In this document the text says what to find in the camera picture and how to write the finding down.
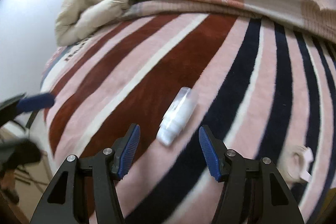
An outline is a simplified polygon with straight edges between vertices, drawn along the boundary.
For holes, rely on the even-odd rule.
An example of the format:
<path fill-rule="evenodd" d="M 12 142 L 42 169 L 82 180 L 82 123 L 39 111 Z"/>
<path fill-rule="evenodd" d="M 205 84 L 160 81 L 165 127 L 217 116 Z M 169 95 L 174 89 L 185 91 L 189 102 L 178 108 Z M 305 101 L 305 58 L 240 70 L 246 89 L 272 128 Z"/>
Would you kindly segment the white translucent bottle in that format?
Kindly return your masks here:
<path fill-rule="evenodd" d="M 169 147 L 187 125 L 197 103 L 197 92 L 192 88 L 182 87 L 163 115 L 156 139 Z"/>

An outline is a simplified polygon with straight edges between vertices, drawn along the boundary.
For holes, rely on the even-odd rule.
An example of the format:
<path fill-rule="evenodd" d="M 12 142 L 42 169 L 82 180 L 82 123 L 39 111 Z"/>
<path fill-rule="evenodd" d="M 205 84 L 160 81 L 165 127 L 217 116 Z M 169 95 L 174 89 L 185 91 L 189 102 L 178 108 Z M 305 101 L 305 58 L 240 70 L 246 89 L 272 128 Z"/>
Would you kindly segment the cream fleece blanket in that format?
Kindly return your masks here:
<path fill-rule="evenodd" d="M 56 43 L 70 46 L 98 28 L 116 20 L 130 7 L 130 0 L 63 0 L 55 22 Z"/>

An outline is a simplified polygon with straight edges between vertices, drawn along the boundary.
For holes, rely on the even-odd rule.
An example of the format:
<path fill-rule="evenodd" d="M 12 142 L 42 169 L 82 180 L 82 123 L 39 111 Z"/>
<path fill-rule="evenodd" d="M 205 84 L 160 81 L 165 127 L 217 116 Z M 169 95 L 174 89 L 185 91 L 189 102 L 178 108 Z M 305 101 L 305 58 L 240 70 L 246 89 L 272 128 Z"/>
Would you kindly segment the striped pink fleece blanket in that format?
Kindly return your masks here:
<path fill-rule="evenodd" d="M 106 26 L 60 47 L 42 91 L 54 161 L 96 155 L 132 123 L 141 136 L 116 191 L 126 223 L 210 223 L 222 184 L 199 128 L 270 158 L 303 220 L 335 187 L 335 43 L 268 19 L 162 14 Z"/>

